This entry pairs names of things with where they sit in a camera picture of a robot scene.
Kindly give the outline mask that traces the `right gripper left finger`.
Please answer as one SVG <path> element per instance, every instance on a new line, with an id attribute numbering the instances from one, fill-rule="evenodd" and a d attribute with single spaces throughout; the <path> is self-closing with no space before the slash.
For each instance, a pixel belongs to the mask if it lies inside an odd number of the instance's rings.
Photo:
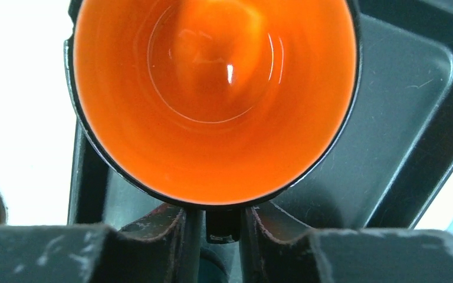
<path id="1" fill-rule="evenodd" d="M 196 282 L 202 213 L 162 204 L 104 224 L 0 226 L 0 282 Z"/>

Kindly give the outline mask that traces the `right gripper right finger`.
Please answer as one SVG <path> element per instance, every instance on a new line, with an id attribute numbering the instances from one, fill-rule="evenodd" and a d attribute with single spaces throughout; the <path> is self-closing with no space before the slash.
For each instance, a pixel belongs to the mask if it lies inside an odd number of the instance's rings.
<path id="1" fill-rule="evenodd" d="M 453 235 L 440 230 L 316 229 L 256 206 L 239 244 L 245 282 L 453 282 Z"/>

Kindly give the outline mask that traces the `black serving tray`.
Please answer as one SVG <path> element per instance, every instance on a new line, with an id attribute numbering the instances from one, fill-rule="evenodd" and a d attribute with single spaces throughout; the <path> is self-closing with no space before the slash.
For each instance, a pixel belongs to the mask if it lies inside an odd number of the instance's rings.
<path id="1" fill-rule="evenodd" d="M 317 227 L 411 226 L 453 166 L 453 1 L 357 1 L 362 67 L 331 151 L 270 200 Z"/>

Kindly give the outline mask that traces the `orange mug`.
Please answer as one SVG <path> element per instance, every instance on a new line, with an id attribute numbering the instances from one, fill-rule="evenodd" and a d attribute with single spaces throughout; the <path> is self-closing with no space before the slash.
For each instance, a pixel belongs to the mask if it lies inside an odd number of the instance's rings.
<path id="1" fill-rule="evenodd" d="M 97 155 L 164 202 L 225 216 L 306 177 L 362 67 L 357 1 L 71 1 L 65 72 Z"/>

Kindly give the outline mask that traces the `dark green mug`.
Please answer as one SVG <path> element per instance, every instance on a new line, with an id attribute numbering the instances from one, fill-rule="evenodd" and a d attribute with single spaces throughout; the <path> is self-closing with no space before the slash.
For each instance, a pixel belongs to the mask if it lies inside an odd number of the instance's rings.
<path id="1" fill-rule="evenodd" d="M 227 283 L 227 271 L 218 255 L 202 248 L 200 251 L 198 283 Z"/>

